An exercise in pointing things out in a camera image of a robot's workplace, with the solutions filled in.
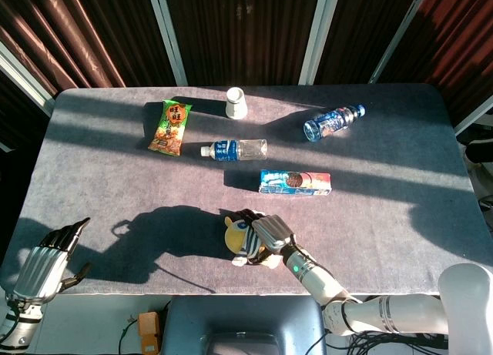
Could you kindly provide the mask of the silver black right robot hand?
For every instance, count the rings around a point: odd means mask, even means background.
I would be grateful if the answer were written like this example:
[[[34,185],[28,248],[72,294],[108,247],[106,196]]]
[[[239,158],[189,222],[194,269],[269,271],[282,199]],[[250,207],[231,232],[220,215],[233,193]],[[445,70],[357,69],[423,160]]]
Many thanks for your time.
[[[224,218],[224,242],[234,255],[234,266],[278,267],[281,250],[291,243],[293,232],[279,216],[243,209]]]

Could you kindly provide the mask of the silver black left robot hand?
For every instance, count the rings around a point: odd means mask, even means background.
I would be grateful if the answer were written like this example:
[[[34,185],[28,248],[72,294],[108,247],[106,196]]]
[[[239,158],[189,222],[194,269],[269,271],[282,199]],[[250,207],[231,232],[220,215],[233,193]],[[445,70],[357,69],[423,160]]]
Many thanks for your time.
[[[69,278],[63,273],[78,245],[82,231],[89,224],[87,217],[72,225],[48,233],[30,251],[13,290],[6,295],[8,301],[19,306],[42,305],[61,293],[78,285],[92,268],[87,262],[81,270]]]

